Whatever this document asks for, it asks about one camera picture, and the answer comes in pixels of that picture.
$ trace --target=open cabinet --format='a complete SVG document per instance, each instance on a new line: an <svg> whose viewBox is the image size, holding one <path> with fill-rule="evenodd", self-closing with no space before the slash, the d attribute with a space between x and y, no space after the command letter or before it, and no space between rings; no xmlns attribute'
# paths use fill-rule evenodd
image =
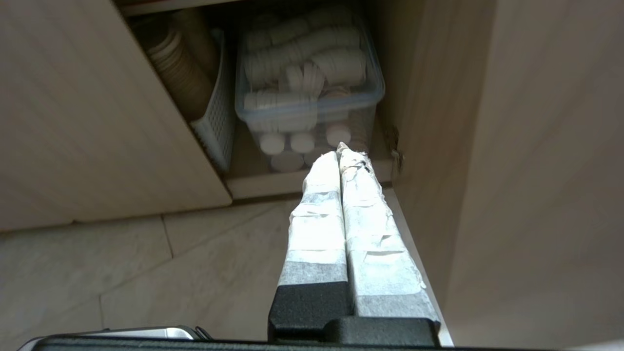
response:
<svg viewBox="0 0 624 351"><path fill-rule="evenodd" d="M3 229L301 191L306 172L255 163L245 128L219 176L124 21L261 0L217 2L2 5ZM392 181L455 344L622 337L622 2L361 5L386 81L373 166Z"/></svg>

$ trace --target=beige tile floor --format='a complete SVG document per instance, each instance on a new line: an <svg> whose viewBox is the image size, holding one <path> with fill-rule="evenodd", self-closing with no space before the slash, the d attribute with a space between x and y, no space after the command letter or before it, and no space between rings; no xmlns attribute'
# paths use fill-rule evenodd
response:
<svg viewBox="0 0 624 351"><path fill-rule="evenodd" d="M385 193L421 265L396 196ZM2 234L0 350L42 335L178 324L220 339L266 339L297 204Z"/></svg>

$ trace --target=white plastic basket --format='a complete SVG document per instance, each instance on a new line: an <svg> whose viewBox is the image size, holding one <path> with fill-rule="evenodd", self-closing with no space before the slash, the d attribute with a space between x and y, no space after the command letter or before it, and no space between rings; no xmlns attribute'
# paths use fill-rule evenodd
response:
<svg viewBox="0 0 624 351"><path fill-rule="evenodd" d="M191 127L208 153L210 160L220 172L230 169L232 144L234 142L234 111L232 72L225 52L225 35L221 29L213 29L210 34L221 49L219 72L215 88L203 117L191 122Z"/></svg>

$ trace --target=cabinet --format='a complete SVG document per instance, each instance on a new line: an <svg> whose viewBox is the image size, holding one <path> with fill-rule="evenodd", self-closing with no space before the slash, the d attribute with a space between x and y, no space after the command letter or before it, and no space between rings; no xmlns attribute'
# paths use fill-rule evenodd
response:
<svg viewBox="0 0 624 351"><path fill-rule="evenodd" d="M244 128L220 177L120 15L211 2L2 5L3 229L300 191ZM456 345L622 337L622 2L362 4L387 85L374 168Z"/></svg>

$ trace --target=clear plastic box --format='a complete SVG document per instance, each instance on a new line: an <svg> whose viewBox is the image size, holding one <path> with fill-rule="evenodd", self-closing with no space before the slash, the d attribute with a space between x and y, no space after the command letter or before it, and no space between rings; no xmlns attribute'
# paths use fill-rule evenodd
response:
<svg viewBox="0 0 624 351"><path fill-rule="evenodd" d="M317 99L308 92L280 92L275 84L252 86L247 77L246 68L249 67L246 65L250 56L259 54L258 50L248 51L246 39L249 33L243 35L238 48L235 110L238 117L247 123L273 171L294 172L307 168L321 154L335 150L340 141L354 150L368 151L376 105L383 98L386 87L370 33L361 18L353 12L351 14L352 28L359 32L359 50L366 63L365 77L358 80L361 82L358 85L349 87L331 85L326 79L323 91ZM297 64L305 75L307 66L304 67L302 62L296 62L295 65ZM282 78L283 74L278 78L279 88Z"/></svg>

